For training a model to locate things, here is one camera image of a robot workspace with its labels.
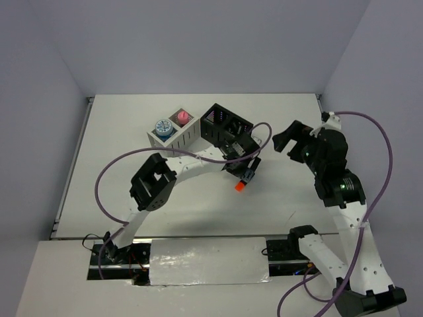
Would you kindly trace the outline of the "orange highlighter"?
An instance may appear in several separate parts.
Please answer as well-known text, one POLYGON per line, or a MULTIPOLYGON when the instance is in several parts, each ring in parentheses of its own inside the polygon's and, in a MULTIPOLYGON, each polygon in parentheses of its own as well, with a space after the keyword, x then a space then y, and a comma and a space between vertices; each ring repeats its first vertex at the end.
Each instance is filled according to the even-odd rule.
POLYGON ((246 182, 246 181, 244 181, 244 180, 240 180, 240 181, 238 182, 238 184, 235 186, 235 189, 236 189, 238 192, 241 192, 241 191, 243 191, 243 190, 245 189, 246 185, 247 185, 247 182, 246 182))

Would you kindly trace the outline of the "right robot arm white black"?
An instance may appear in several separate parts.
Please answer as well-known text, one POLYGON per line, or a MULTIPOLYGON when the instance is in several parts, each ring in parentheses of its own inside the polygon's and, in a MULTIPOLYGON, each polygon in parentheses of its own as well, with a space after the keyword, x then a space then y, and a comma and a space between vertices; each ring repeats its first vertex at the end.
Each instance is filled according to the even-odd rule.
POLYGON ((332 287, 323 308, 335 306, 341 316, 365 316, 406 302, 405 290, 395 286, 381 261, 373 239, 367 203, 360 179, 346 168, 348 144, 339 123, 313 129, 294 121, 272 138, 282 151, 290 141, 291 160, 306 164, 315 177, 315 189, 335 223, 346 259, 342 261, 311 225, 290 230, 288 253, 308 258, 332 287))

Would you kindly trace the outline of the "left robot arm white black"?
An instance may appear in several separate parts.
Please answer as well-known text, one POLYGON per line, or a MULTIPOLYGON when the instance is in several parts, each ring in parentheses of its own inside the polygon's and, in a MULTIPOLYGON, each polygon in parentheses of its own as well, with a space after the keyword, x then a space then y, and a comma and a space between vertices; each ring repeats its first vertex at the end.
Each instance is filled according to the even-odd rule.
POLYGON ((126 153, 114 159, 100 173, 95 182, 95 199, 100 210, 113 221, 121 224, 115 233, 106 232, 103 246, 98 252, 112 262, 120 264, 132 253, 135 234, 149 213, 162 208, 176 185, 191 178, 210 173, 228 172, 242 185, 248 184, 260 164, 262 147, 249 134, 230 140, 223 140, 197 153, 175 149, 176 157, 165 158, 160 151, 166 148, 154 147, 126 153), (105 172, 120 159, 132 154, 154 151, 130 180, 130 197, 135 201, 137 211, 130 213, 124 221, 113 217, 103 207, 99 198, 99 184, 105 172))

